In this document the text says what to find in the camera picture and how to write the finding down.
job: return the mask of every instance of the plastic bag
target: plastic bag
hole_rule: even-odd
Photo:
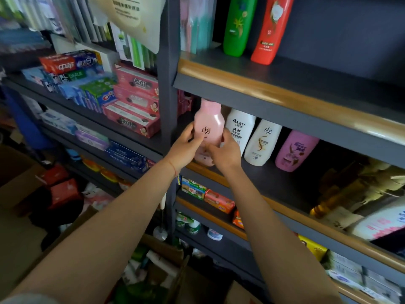
[[[92,0],[120,30],[159,52],[160,16],[166,0]]]

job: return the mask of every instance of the orange soap box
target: orange soap box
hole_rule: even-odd
[[[215,208],[225,212],[230,213],[232,209],[235,207],[235,202],[214,192],[213,190],[208,190],[205,192],[204,200],[214,206]]]

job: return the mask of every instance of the bottle cap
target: bottle cap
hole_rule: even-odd
[[[220,114],[221,104],[215,101],[209,101],[207,99],[201,98],[201,110],[207,114]]]

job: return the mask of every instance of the pink shampoo bottle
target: pink shampoo bottle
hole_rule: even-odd
[[[221,104],[201,98],[201,107],[194,117],[194,137],[204,137],[206,143],[219,146],[222,140],[225,120],[221,114]],[[206,166],[213,166],[212,158],[200,147],[194,156],[195,161]]]
[[[291,131],[277,155],[276,167],[286,172],[295,171],[318,142],[317,137],[311,137],[296,130]]]

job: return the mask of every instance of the green bottle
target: green bottle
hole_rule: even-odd
[[[240,57],[246,48],[257,0],[230,0],[226,21],[224,52]]]

